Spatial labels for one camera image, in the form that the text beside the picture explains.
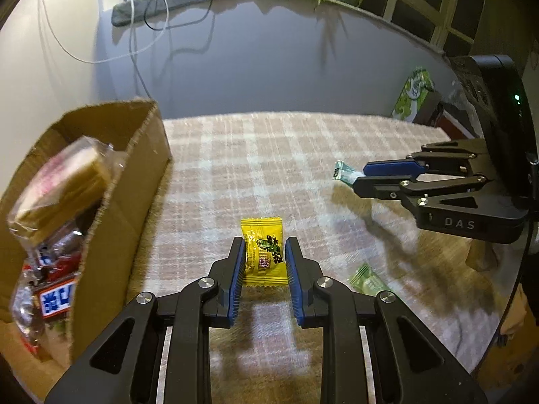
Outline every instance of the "metal screw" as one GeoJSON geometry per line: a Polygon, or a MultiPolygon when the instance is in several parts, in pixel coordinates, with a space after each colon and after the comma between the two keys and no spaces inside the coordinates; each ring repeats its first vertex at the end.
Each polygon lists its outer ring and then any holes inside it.
{"type": "Polygon", "coordinates": [[[136,301],[139,304],[147,304],[152,300],[152,294],[149,291],[143,291],[136,296],[136,301]]]}
{"type": "Polygon", "coordinates": [[[333,285],[333,280],[327,276],[323,276],[321,278],[318,278],[316,284],[318,284],[320,287],[327,289],[333,285]]]}
{"type": "Polygon", "coordinates": [[[198,286],[202,289],[209,289],[214,284],[215,284],[215,281],[213,280],[213,278],[210,278],[209,276],[205,276],[204,278],[200,278],[198,280],[198,286]]]}
{"type": "Polygon", "coordinates": [[[391,304],[392,302],[395,301],[395,299],[397,299],[397,297],[391,291],[384,290],[380,292],[380,299],[382,300],[382,302],[385,302],[386,304],[391,304]]]}

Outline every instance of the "snack package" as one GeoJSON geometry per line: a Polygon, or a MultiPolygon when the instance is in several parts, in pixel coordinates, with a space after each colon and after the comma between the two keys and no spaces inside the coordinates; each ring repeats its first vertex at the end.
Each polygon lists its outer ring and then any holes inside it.
{"type": "Polygon", "coordinates": [[[244,218],[244,285],[288,285],[281,217],[244,218]]]}
{"type": "Polygon", "coordinates": [[[359,267],[350,279],[350,285],[359,293],[369,296],[376,296],[383,290],[391,290],[367,263],[359,267]]]}
{"type": "Polygon", "coordinates": [[[82,256],[84,235],[75,222],[61,227],[26,260],[11,301],[25,346],[69,366],[67,313],[82,256]]]}
{"type": "Polygon", "coordinates": [[[41,167],[7,217],[28,253],[11,301],[13,320],[34,355],[47,352],[64,367],[84,235],[124,160],[123,152],[81,137],[41,167]]]}
{"type": "Polygon", "coordinates": [[[7,224],[28,251],[99,201],[123,154],[80,137],[49,159],[23,191],[7,224]]]}
{"type": "Polygon", "coordinates": [[[429,72],[425,68],[417,67],[402,88],[393,109],[392,118],[417,123],[416,115],[419,115],[421,108],[427,103],[429,109],[427,115],[432,115],[433,108],[440,100],[438,93],[432,96],[434,93],[435,86],[429,72]]]}
{"type": "Polygon", "coordinates": [[[334,181],[344,182],[349,187],[354,186],[354,182],[360,176],[365,176],[362,171],[354,170],[348,164],[345,164],[343,161],[337,161],[335,163],[335,170],[333,171],[334,181]]]}

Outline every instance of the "white cable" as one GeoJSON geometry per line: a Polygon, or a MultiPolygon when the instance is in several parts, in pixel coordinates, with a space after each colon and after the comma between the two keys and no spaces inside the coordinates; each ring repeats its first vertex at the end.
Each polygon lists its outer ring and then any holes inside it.
{"type": "Polygon", "coordinates": [[[135,2],[133,0],[129,0],[131,3],[131,23],[129,24],[129,57],[133,60],[133,64],[135,64],[135,60],[133,59],[133,49],[131,49],[131,41],[133,40],[133,24],[135,23],[135,2]]]}
{"type": "MultiPolygon", "coordinates": [[[[166,0],[164,0],[164,2],[165,2],[165,8],[166,8],[166,18],[165,18],[165,27],[166,27],[166,26],[168,26],[169,14],[170,13],[169,13],[168,2],[166,2],[166,0]]],[[[51,27],[51,22],[49,20],[49,15],[47,13],[47,7],[45,6],[45,0],[41,0],[41,4],[43,5],[43,11],[45,12],[45,19],[47,20],[47,25],[49,27],[49,30],[51,31],[52,36],[55,38],[58,45],[60,45],[60,48],[64,52],[66,52],[69,56],[71,56],[73,59],[75,59],[75,60],[77,60],[79,62],[83,62],[83,63],[99,64],[99,63],[115,61],[117,59],[128,58],[129,56],[138,55],[139,53],[145,52],[146,50],[151,48],[156,42],[158,42],[158,40],[161,39],[161,37],[165,33],[165,29],[163,29],[163,31],[157,36],[157,38],[155,38],[152,42],[150,42],[150,44],[148,44],[147,46],[145,46],[145,47],[143,47],[140,50],[137,50],[135,52],[126,53],[126,54],[123,54],[123,55],[120,55],[120,56],[114,56],[113,58],[103,59],[101,61],[87,61],[85,59],[80,59],[80,58],[76,57],[75,55],[70,53],[68,50],[66,50],[66,48],[62,45],[62,43],[60,42],[58,37],[55,35],[55,32],[53,31],[53,29],[51,27]]],[[[131,25],[129,26],[129,29],[133,29],[134,22],[135,22],[135,4],[133,3],[133,0],[131,0],[131,25]]]]}

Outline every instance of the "wrapped candy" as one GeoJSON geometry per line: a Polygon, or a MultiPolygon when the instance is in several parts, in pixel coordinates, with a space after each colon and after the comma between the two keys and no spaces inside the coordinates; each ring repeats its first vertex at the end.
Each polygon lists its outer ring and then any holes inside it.
{"type": "Polygon", "coordinates": [[[367,264],[363,263],[350,279],[350,285],[359,293],[376,296],[384,290],[391,290],[367,264]]]}
{"type": "Polygon", "coordinates": [[[244,218],[245,285],[287,285],[281,217],[244,218]]]}

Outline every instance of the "plaid tablecloth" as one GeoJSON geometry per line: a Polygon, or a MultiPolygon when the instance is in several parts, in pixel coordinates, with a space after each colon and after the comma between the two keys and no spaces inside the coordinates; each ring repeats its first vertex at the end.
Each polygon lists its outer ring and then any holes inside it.
{"type": "MultiPolygon", "coordinates": [[[[423,143],[448,140],[443,131],[299,112],[196,117],[165,121],[165,128],[173,162],[150,211],[127,300],[145,290],[181,290],[227,256],[242,217],[278,215],[285,238],[296,236],[325,275],[347,283],[367,261],[473,370],[500,320],[496,306],[505,305],[465,265],[470,240],[419,230],[400,202],[360,199],[331,181],[335,160],[362,168],[403,158],[423,143]]],[[[244,288],[236,325],[211,331],[215,404],[320,402],[322,330],[300,329],[289,300],[287,287],[244,288]]]]}

